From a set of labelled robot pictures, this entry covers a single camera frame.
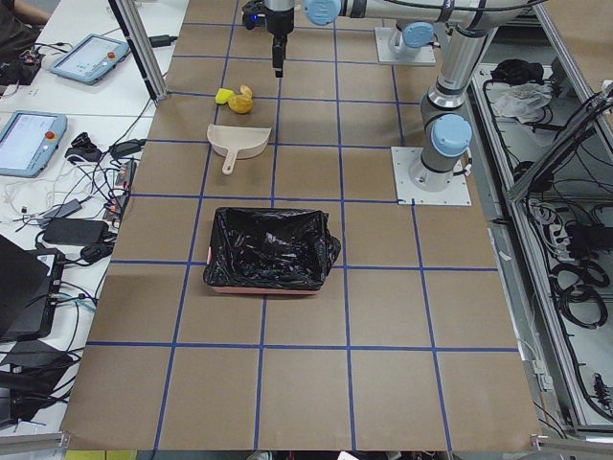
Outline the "black cloth bundle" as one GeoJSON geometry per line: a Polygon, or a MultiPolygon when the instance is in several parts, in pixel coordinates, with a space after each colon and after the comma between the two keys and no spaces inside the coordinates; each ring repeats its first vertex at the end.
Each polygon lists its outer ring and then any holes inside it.
{"type": "Polygon", "coordinates": [[[518,58],[503,60],[490,72],[490,75],[495,81],[509,85],[544,82],[544,68],[540,63],[518,58]]]}

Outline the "blue teach pendant near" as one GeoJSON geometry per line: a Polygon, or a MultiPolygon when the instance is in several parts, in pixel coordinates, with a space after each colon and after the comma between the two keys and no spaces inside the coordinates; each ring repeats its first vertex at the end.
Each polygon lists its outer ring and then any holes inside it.
{"type": "Polygon", "coordinates": [[[1,174],[38,176],[57,150],[66,128],[63,114],[15,111],[1,131],[1,174]]]}

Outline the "blue teach pendant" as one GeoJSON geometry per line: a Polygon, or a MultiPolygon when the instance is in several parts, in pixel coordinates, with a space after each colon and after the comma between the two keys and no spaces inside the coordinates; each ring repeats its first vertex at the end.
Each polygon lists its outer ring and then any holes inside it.
{"type": "Polygon", "coordinates": [[[130,53],[127,43],[89,34],[71,51],[60,57],[50,72],[61,78],[93,85],[112,71],[130,53]]]}
{"type": "Polygon", "coordinates": [[[63,114],[15,111],[1,131],[1,174],[38,176],[57,150],[66,128],[63,114]]]}

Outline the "black laptop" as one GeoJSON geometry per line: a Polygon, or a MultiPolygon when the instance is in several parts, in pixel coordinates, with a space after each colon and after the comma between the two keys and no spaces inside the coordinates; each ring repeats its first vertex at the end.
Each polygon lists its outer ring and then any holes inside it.
{"type": "Polygon", "coordinates": [[[51,332],[64,260],[57,249],[26,250],[1,239],[3,342],[34,340],[51,332]]]}

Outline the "pink bin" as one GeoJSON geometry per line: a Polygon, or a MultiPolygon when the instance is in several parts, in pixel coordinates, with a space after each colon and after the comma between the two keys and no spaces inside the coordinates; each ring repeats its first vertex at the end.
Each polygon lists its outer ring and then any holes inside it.
{"type": "MultiPolygon", "coordinates": [[[[208,247],[207,251],[207,267],[211,264],[214,258],[212,247],[208,247]]],[[[222,294],[246,294],[246,295],[313,295],[319,292],[320,289],[282,289],[277,287],[214,287],[209,285],[213,291],[222,294]]]]}

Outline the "black trash bag liner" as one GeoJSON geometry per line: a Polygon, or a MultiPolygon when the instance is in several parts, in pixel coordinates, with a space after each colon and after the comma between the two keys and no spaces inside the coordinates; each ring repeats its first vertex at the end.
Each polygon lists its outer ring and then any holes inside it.
{"type": "Polygon", "coordinates": [[[219,207],[203,281],[214,287],[320,289],[340,252],[321,210],[219,207]]]}

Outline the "white crumpled cloth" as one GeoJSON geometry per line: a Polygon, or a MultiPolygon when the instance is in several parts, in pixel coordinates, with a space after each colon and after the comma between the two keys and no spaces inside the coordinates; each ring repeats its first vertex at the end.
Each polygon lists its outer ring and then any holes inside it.
{"type": "Polygon", "coordinates": [[[498,117],[516,118],[521,123],[536,122],[545,113],[552,97],[549,86],[524,83],[507,89],[492,108],[498,117]]]}

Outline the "blue teach pendant far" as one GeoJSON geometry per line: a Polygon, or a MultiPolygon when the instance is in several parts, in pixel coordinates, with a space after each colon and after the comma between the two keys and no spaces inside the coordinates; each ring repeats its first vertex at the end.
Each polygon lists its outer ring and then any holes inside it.
{"type": "Polygon", "coordinates": [[[71,51],[60,57],[50,72],[61,78],[93,85],[112,71],[130,53],[127,43],[89,34],[71,51]]]}

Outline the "aluminium frame post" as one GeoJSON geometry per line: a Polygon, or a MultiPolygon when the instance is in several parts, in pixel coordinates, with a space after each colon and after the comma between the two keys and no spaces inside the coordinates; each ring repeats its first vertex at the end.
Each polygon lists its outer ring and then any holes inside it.
{"type": "Polygon", "coordinates": [[[135,3],[109,0],[108,5],[134,56],[149,98],[158,104],[168,96],[168,89],[135,3]]]}

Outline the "beige plastic dustpan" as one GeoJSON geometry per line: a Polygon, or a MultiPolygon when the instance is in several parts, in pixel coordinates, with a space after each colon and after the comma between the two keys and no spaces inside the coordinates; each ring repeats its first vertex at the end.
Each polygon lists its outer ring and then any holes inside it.
{"type": "Polygon", "coordinates": [[[222,173],[232,174],[239,159],[261,154],[267,146],[270,127],[222,126],[209,124],[207,138],[213,150],[224,157],[222,173]]]}

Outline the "yellow sponge piece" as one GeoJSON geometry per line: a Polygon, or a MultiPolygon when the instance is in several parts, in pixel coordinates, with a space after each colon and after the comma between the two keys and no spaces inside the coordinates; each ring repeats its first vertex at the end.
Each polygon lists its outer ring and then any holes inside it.
{"type": "Polygon", "coordinates": [[[220,87],[215,95],[216,104],[227,104],[231,98],[233,98],[236,93],[232,89],[227,89],[220,87]]]}

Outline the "orange trash ball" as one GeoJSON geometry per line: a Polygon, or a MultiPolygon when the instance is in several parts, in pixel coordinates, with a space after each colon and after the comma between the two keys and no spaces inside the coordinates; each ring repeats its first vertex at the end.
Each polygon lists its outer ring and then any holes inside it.
{"type": "Polygon", "coordinates": [[[251,97],[239,94],[230,97],[227,105],[234,113],[242,115],[249,113],[253,109],[254,102],[251,97]]]}

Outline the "tan crumpled trash piece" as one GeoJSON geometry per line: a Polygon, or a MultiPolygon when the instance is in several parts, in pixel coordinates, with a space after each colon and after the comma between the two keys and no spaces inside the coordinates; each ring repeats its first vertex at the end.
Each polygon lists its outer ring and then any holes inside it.
{"type": "Polygon", "coordinates": [[[239,91],[242,96],[249,98],[249,99],[253,98],[253,90],[250,86],[246,84],[242,84],[239,88],[239,91]]]}

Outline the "black power adapter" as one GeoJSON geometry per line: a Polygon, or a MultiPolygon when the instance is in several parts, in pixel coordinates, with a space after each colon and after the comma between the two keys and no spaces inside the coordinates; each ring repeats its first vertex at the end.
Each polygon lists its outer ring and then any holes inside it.
{"type": "Polygon", "coordinates": [[[57,218],[47,225],[42,239],[53,244],[88,245],[101,242],[108,229],[103,220],[57,218]]]}

